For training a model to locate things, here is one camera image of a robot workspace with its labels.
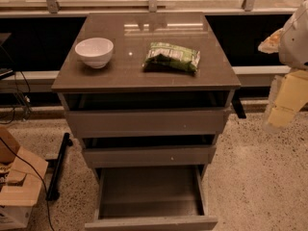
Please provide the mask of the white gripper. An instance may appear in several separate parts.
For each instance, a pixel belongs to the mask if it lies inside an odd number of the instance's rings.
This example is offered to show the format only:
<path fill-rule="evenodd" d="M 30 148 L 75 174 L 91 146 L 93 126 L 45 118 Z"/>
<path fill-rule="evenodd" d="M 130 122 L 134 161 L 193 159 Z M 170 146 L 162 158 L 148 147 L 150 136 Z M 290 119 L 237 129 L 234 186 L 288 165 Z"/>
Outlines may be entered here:
<path fill-rule="evenodd" d="M 280 28 L 263 40 L 258 50 L 277 53 L 291 68 L 308 69 L 308 0 L 305 0 Z M 267 125 L 286 127 L 308 103 L 308 72 L 296 70 L 284 77 L 275 76 L 269 91 Z"/>

